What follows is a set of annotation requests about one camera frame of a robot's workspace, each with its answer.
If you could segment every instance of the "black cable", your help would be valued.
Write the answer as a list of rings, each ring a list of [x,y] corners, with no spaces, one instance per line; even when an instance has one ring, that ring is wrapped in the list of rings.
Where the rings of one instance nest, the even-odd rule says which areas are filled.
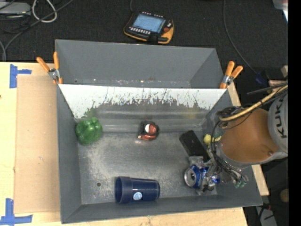
[[[0,10],[4,9],[4,8],[7,8],[8,6],[10,6],[15,0],[11,0],[9,3],[5,4],[4,6],[2,6],[0,8]]]
[[[256,94],[256,93],[266,92],[270,89],[275,89],[275,88],[278,88],[278,87],[282,87],[282,86],[287,85],[287,84],[288,84],[288,81],[286,81],[282,84],[279,84],[279,85],[273,85],[273,86],[270,86],[270,87],[267,87],[267,88],[258,89],[258,90],[255,90],[255,91],[248,92],[247,95],[253,95],[253,94]]]
[[[244,120],[241,121],[239,124],[237,124],[237,125],[235,125],[235,126],[232,126],[232,127],[230,127],[230,128],[225,128],[224,130],[230,130],[230,129],[232,129],[232,128],[235,128],[236,126],[241,125],[243,122],[245,122],[246,119],[248,119],[248,117],[249,117],[250,115],[251,115],[251,112],[249,112],[248,116],[247,116],[246,118],[244,118]]]
[[[224,21],[224,27],[225,27],[225,30],[226,30],[226,34],[232,44],[232,46],[234,47],[234,49],[236,50],[236,52],[239,54],[239,56],[243,59],[243,61],[245,62],[245,64],[257,75],[257,72],[249,65],[249,63],[245,60],[245,58],[241,55],[241,53],[239,52],[239,50],[236,48],[232,38],[230,37],[230,34],[229,34],[229,31],[228,31],[228,28],[227,28],[227,24],[226,24],[226,19],[225,19],[225,0],[223,0],[223,21]]]
[[[30,28],[32,28],[34,25],[40,23],[42,20],[48,18],[49,16],[53,15],[55,12],[58,12],[60,11],[61,9],[63,9],[64,7],[66,7],[67,5],[69,5],[72,1],[74,0],[70,0],[69,2],[67,2],[66,4],[64,4],[63,6],[59,7],[58,9],[56,9],[55,11],[51,12],[50,14],[46,15],[45,17],[37,20],[36,22],[32,23],[26,30],[24,31],[21,31],[20,33],[18,33],[17,35],[15,35],[8,43],[7,45],[4,47],[3,46],[3,43],[0,41],[0,46],[2,47],[3,49],[3,55],[2,55],[2,58],[3,58],[3,61],[6,61],[6,51],[8,49],[8,47],[10,46],[10,44],[17,38],[19,37],[21,34],[23,34],[25,31],[29,30]]]
[[[130,10],[131,10],[131,12],[133,12],[133,9],[132,9],[132,2],[133,2],[133,0],[131,0],[131,2],[130,2]]]

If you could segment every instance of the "wire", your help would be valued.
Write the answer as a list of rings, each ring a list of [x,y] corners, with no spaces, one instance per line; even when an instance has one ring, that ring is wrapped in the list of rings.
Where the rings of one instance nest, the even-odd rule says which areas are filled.
[[[285,81],[284,83],[279,84],[279,85],[273,85],[273,86],[270,86],[270,87],[267,87],[267,88],[263,88],[263,89],[248,92],[247,95],[252,95],[252,94],[256,94],[256,93],[265,92],[265,91],[268,91],[270,89],[279,88],[279,87],[282,87],[283,85],[287,85],[287,84],[288,84],[288,81]]]
[[[15,1],[15,0],[11,0],[11,2],[9,2],[9,3],[5,4],[4,6],[2,6],[2,7],[0,8],[0,10],[2,10],[2,9],[4,9],[4,8],[7,8],[7,7],[10,6],[14,1]]]
[[[245,60],[245,58],[241,55],[241,53],[239,52],[239,50],[236,48],[232,38],[230,37],[228,28],[227,28],[227,24],[226,24],[226,19],[225,19],[225,2],[226,0],[223,0],[223,12],[222,12],[222,16],[223,16],[223,21],[224,21],[224,26],[225,26],[225,30],[226,30],[226,34],[232,44],[232,46],[234,47],[234,49],[236,50],[236,52],[239,54],[239,56],[243,59],[243,61],[245,62],[245,64],[255,73],[257,74],[257,72],[249,65],[249,63]]]
[[[57,12],[56,12],[56,10],[55,10],[55,7],[53,6],[53,4],[51,3],[51,1],[50,0],[46,0],[48,3],[49,3],[49,5],[51,6],[51,8],[53,9],[53,11],[54,11],[54,18],[53,19],[51,19],[51,20],[41,20],[41,22],[43,22],[43,23],[52,23],[53,21],[55,21],[56,19],[57,19]],[[36,7],[36,5],[37,5],[37,2],[38,2],[38,0],[34,0],[33,1],[33,4],[32,4],[32,14],[33,14],[33,16],[37,19],[37,20],[39,20],[40,18],[36,15],[36,13],[35,13],[35,11],[34,11],[34,9],[35,9],[35,7]]]
[[[246,119],[248,119],[249,118],[249,116],[251,115],[251,112],[247,115],[247,117],[246,118],[244,118],[244,120],[243,121],[241,121],[240,123],[238,123],[237,125],[235,125],[235,126],[232,126],[232,127],[230,127],[230,128],[225,128],[224,130],[230,130],[230,129],[233,129],[233,128],[235,128],[236,126],[239,126],[239,125],[241,125],[242,123],[244,123],[245,121],[246,121]]]
[[[66,4],[62,5],[61,7],[59,7],[56,11],[53,11],[52,13],[46,15],[45,17],[37,20],[36,22],[32,23],[26,30],[24,31],[21,31],[20,33],[18,33],[17,35],[15,35],[8,43],[7,45],[4,47],[2,42],[0,41],[0,46],[2,47],[3,49],[3,54],[2,54],[2,59],[3,61],[6,61],[7,59],[7,55],[6,55],[6,51],[8,49],[8,47],[10,46],[10,44],[17,38],[19,37],[21,34],[23,34],[25,31],[27,31],[28,29],[32,28],[34,25],[38,24],[39,22],[41,22],[42,20],[48,18],[49,16],[53,15],[55,12],[58,12],[60,10],[62,10],[64,7],[66,7],[67,5],[69,5],[72,1],[74,0],[70,0],[69,2],[67,2]]]
[[[229,117],[226,117],[226,118],[220,116],[220,120],[221,120],[221,121],[231,121],[231,120],[234,120],[234,119],[236,119],[236,118],[238,118],[238,117],[240,117],[240,116],[243,116],[243,115],[247,114],[248,112],[251,112],[251,111],[254,110],[255,108],[257,108],[257,107],[259,107],[259,106],[262,106],[263,103],[265,103],[265,102],[267,102],[268,100],[270,100],[274,95],[276,95],[276,94],[282,92],[283,90],[285,90],[285,89],[287,89],[287,88],[288,88],[288,85],[284,85],[284,86],[282,86],[279,90],[270,93],[269,95],[267,95],[265,98],[263,98],[262,100],[260,100],[260,101],[257,102],[256,104],[254,104],[253,106],[251,106],[251,107],[249,107],[249,108],[243,110],[242,112],[237,113],[237,114],[235,114],[235,115],[233,115],[233,116],[229,116]]]
[[[132,2],[133,2],[133,0],[131,0],[131,2],[130,2],[130,10],[131,10],[131,12],[133,12],[133,9],[132,9]]]

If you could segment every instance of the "black carpet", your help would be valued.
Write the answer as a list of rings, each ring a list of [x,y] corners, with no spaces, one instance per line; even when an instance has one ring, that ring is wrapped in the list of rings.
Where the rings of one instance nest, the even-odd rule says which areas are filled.
[[[34,0],[16,1],[32,5]],[[58,9],[70,0],[51,1]],[[37,22],[32,16],[26,20],[2,17],[5,61],[35,62],[42,57],[52,63],[56,39],[138,43],[123,33],[132,14],[130,2],[74,0],[52,23]],[[231,60],[242,65],[235,84],[243,105],[266,95],[247,92],[266,88],[267,79],[283,79],[281,68],[288,65],[288,22],[272,0],[133,0],[132,9],[173,19],[174,35],[168,46],[215,48],[224,72]],[[52,9],[40,0],[35,11],[42,18]]]

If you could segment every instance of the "blue cup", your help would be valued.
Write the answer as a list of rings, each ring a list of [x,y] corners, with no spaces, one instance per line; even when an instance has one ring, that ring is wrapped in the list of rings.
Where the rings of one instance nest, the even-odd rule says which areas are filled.
[[[152,179],[118,177],[115,181],[117,203],[154,201],[160,196],[160,185]]]

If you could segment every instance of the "wooden table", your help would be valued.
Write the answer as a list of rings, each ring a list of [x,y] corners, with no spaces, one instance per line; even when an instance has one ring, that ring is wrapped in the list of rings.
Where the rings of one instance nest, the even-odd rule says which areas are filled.
[[[17,88],[9,88],[10,65],[17,66],[19,70],[30,69],[31,75],[17,76]],[[31,225],[48,226],[61,225],[59,212],[59,195],[58,195],[58,175],[56,172],[57,165],[57,145],[50,140],[56,138],[56,108],[53,108],[52,89],[55,87],[51,78],[41,68],[38,63],[0,63],[0,216],[5,215],[5,199],[14,199],[15,216],[25,216],[33,214]],[[239,105],[239,98],[236,93],[234,84],[229,87],[233,105]],[[36,116],[30,116],[29,110],[35,110]],[[35,138],[35,133],[41,133],[39,138]],[[20,135],[26,135],[27,139],[20,140]],[[34,149],[33,142],[43,143],[43,148],[52,148],[53,159],[50,164],[47,162],[48,154],[31,158],[32,153],[27,150]],[[256,177],[260,194],[269,195],[267,185],[260,165],[252,166]],[[21,177],[20,172],[30,175],[31,181]],[[52,180],[52,185],[48,185],[47,180]],[[143,226],[143,225],[161,225],[161,226],[245,226],[246,218],[242,208],[205,210],[188,213],[175,213],[160,216],[146,216],[137,218],[122,218],[97,222],[76,223],[75,225],[109,225],[109,226]]]

